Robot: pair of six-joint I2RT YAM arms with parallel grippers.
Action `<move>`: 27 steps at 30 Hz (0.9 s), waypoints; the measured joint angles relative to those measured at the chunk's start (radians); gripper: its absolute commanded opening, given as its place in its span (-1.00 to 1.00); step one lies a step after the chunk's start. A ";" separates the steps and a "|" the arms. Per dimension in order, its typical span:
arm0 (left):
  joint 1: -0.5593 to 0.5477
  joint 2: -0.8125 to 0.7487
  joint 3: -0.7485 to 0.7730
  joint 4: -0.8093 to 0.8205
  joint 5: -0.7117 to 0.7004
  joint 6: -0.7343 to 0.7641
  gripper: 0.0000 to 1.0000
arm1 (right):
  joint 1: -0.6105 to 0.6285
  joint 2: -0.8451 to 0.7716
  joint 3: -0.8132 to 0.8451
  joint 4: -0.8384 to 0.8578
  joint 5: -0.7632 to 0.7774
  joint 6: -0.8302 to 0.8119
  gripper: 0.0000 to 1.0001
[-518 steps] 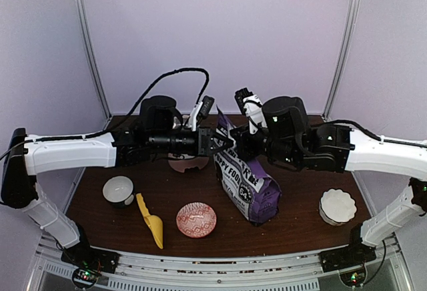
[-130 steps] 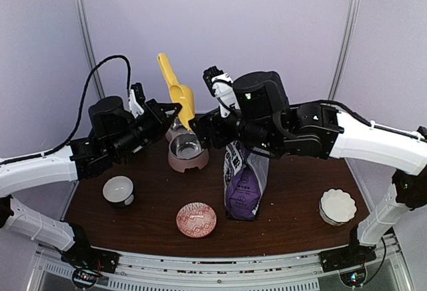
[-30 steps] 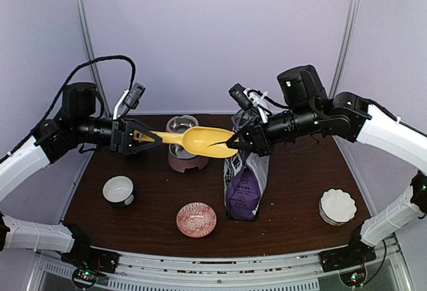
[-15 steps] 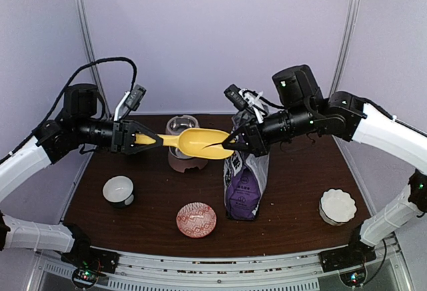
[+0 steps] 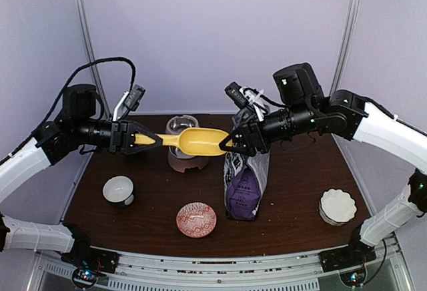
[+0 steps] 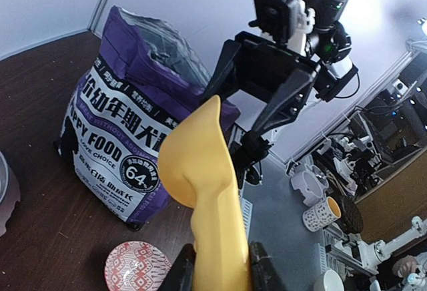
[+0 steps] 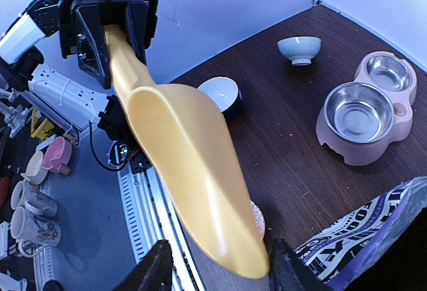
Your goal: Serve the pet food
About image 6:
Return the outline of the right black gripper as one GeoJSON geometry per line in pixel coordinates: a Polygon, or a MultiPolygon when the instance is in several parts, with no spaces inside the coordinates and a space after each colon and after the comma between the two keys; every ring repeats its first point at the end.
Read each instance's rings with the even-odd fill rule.
{"type": "Polygon", "coordinates": [[[248,32],[224,42],[215,71],[200,97],[226,100],[238,89],[267,103],[242,138],[247,151],[270,148],[293,123],[313,88],[320,65],[248,32]]]}

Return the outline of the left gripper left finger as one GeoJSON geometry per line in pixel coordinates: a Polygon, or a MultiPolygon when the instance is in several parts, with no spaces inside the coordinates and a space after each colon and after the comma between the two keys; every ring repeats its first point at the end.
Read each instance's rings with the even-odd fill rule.
{"type": "Polygon", "coordinates": [[[191,291],[196,252],[185,244],[164,278],[159,291],[191,291]]]}

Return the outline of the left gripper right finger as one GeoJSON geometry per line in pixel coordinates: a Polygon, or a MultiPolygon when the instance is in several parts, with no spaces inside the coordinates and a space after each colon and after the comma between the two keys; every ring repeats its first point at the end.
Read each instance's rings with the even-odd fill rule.
{"type": "Polygon", "coordinates": [[[250,268],[252,290],[255,291],[288,291],[288,288],[274,268],[272,257],[260,242],[250,242],[250,268]]]}

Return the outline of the yellow plastic scoop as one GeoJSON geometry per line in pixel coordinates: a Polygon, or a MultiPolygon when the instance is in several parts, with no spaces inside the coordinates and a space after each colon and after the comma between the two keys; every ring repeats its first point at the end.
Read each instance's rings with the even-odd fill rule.
{"type": "Polygon", "coordinates": [[[193,290],[251,290],[248,240],[220,113],[215,95],[166,137],[159,178],[173,199],[193,210],[193,290]]]}

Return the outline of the purple puppy food bag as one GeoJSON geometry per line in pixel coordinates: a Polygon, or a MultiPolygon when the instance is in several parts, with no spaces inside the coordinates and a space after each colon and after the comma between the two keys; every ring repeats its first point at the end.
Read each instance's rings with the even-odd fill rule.
{"type": "Polygon", "coordinates": [[[129,228],[140,229],[168,205],[159,150],[198,108],[210,78],[169,23],[110,9],[99,53],[77,82],[56,147],[129,228]]]}

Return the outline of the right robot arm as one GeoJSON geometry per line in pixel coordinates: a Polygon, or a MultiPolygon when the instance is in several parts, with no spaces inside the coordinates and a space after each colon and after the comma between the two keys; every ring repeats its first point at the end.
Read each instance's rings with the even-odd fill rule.
{"type": "Polygon", "coordinates": [[[227,99],[244,91],[264,102],[244,140],[293,123],[312,91],[331,101],[358,73],[352,41],[340,23],[348,0],[254,0],[256,18],[224,42],[216,69],[201,96],[227,99]]]}

